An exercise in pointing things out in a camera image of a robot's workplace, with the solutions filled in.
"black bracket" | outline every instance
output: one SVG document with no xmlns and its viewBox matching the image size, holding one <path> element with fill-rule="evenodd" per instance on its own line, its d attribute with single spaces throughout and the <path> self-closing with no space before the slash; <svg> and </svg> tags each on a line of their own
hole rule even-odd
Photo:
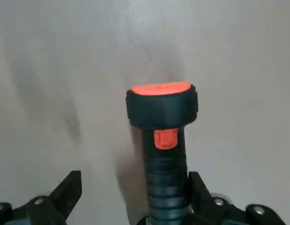
<svg viewBox="0 0 290 225">
<path fill-rule="evenodd" d="M 286 225 L 269 207 L 251 204 L 245 211 L 225 199 L 212 197 L 197 172 L 189 173 L 193 214 L 186 225 Z"/>
<path fill-rule="evenodd" d="M 13 209 L 0 202 L 0 225 L 66 225 L 82 195 L 81 172 L 72 171 L 49 196 L 38 196 Z"/>
</svg>

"ribbed grip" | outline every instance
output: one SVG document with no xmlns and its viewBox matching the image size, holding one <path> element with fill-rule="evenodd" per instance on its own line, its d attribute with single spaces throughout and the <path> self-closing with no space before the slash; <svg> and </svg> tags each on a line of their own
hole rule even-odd
<svg viewBox="0 0 290 225">
<path fill-rule="evenodd" d="M 181 225 L 188 215 L 187 166 L 183 128 L 178 144 L 160 150 L 154 143 L 154 130 L 142 130 L 150 223 Z"/>
</svg>

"orange button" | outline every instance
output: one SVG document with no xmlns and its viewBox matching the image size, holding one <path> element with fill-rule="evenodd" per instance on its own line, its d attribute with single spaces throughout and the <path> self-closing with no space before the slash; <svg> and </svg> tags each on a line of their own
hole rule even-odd
<svg viewBox="0 0 290 225">
<path fill-rule="evenodd" d="M 167 150 L 174 148 L 178 143 L 178 129 L 155 130 L 154 143 L 158 149 Z"/>
<path fill-rule="evenodd" d="M 133 86 L 131 90 L 138 95 L 153 96 L 177 94 L 189 90 L 190 88 L 190 82 L 182 81 Z"/>
</svg>

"black clamp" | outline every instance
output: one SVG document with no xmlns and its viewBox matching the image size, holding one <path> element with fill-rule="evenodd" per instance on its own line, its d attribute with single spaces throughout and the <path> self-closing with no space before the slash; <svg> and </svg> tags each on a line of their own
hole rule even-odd
<svg viewBox="0 0 290 225">
<path fill-rule="evenodd" d="M 0 225 L 66 225 L 82 195 L 81 172 L 72 171 L 49 196 L 38 196 L 13 209 L 0 202 Z"/>
</svg>

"white wall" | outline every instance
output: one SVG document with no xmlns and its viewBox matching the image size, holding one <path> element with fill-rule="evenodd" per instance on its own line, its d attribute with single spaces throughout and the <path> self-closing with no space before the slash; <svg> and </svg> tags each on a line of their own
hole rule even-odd
<svg viewBox="0 0 290 225">
<path fill-rule="evenodd" d="M 125 91 L 174 80 L 199 92 L 190 170 L 290 224 L 290 0 L 0 1 L 0 201 L 81 169 L 69 223 L 126 225 L 127 208 L 134 225 L 146 197 Z"/>
</svg>

